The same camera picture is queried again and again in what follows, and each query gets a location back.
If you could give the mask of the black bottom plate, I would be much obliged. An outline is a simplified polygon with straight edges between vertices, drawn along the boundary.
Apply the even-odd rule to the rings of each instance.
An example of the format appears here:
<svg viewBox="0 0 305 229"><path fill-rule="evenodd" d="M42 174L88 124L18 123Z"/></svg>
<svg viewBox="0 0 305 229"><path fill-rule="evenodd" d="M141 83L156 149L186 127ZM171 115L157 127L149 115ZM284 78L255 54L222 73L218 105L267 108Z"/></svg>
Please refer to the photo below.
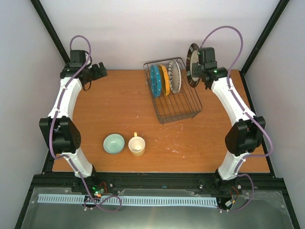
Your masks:
<svg viewBox="0 0 305 229"><path fill-rule="evenodd" d="M196 43L192 43L188 49L186 57L186 75L189 85L193 88L195 88L200 82L200 77L195 77L192 71L193 63L198 62L198 49L198 45Z"/></svg>

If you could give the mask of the white blue striped plate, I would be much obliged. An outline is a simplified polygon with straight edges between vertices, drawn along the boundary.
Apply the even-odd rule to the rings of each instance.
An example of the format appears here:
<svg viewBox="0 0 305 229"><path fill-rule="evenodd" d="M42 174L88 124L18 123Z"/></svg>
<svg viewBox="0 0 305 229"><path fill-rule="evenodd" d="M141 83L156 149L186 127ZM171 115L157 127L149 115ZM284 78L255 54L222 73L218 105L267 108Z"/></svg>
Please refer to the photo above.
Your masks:
<svg viewBox="0 0 305 229"><path fill-rule="evenodd" d="M173 94L179 93L181 89L181 70L176 60L171 60L168 66L170 89Z"/></svg>

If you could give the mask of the orange polka dot plate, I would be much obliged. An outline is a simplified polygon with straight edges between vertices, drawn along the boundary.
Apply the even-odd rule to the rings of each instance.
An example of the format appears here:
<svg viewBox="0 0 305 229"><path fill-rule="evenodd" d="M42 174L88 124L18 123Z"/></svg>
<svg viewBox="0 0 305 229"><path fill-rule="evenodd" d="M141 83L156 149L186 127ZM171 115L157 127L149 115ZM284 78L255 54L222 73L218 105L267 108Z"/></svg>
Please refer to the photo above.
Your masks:
<svg viewBox="0 0 305 229"><path fill-rule="evenodd" d="M166 67L162 64L159 65L159 71L160 71L161 78L162 78L163 95L168 96L171 91L168 71L167 71Z"/></svg>

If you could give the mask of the teal polka dot plate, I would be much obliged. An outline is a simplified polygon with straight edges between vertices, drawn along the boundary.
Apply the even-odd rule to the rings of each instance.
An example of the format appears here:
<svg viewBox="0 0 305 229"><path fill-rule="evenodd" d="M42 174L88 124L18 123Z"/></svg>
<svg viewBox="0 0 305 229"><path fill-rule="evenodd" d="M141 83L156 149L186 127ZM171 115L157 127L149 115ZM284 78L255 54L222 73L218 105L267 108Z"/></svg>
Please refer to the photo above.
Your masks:
<svg viewBox="0 0 305 229"><path fill-rule="evenodd" d="M156 65L152 65L150 69L151 91L154 98L159 97L162 92L162 82L160 70Z"/></svg>

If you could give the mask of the dark wire dish rack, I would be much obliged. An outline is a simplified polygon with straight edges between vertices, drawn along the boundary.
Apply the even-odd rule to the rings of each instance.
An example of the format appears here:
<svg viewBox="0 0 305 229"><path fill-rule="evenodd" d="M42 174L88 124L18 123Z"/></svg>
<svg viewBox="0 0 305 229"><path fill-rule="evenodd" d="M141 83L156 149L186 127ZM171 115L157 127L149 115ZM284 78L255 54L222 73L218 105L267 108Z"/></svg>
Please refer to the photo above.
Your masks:
<svg viewBox="0 0 305 229"><path fill-rule="evenodd" d="M163 91L159 97L154 98L151 91L150 69L152 65L162 64L168 71L168 66L171 60L176 60L181 70L181 89L179 93L173 94L170 91L168 96L163 95ZM156 116L161 124L178 121L186 118L193 118L202 111L202 104L195 88L188 83L186 75L186 65L182 58L175 57L163 59L153 62L147 62L143 65L146 81L151 94L152 103L156 111Z"/></svg>

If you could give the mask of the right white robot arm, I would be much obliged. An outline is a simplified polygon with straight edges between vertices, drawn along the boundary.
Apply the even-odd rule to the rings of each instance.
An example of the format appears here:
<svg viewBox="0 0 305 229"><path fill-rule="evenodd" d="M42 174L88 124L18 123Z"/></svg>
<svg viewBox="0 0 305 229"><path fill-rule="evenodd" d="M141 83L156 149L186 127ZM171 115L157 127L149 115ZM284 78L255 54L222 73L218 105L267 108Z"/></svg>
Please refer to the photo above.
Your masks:
<svg viewBox="0 0 305 229"><path fill-rule="evenodd" d="M227 153L214 174L214 189L225 192L236 184L246 158L261 145L265 119L257 117L245 104L228 70L217 66L214 48L199 48L193 43L188 50L186 70L190 86L196 87L202 81L220 100L232 125L225 136Z"/></svg>

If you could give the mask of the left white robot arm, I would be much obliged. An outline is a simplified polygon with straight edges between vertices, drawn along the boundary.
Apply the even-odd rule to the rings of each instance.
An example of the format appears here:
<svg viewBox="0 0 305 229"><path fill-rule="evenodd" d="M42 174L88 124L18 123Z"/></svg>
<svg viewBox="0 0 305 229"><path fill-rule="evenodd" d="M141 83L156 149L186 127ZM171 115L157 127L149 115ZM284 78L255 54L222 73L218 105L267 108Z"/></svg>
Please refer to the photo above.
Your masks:
<svg viewBox="0 0 305 229"><path fill-rule="evenodd" d="M55 104L46 118L39 121L45 143L54 159L64 158L82 186L89 192L98 189L99 180L92 176L93 165L81 149L81 134L72 121L77 97L85 85L107 76L103 63L93 64L88 51L71 50L70 62L60 73L60 89Z"/></svg>

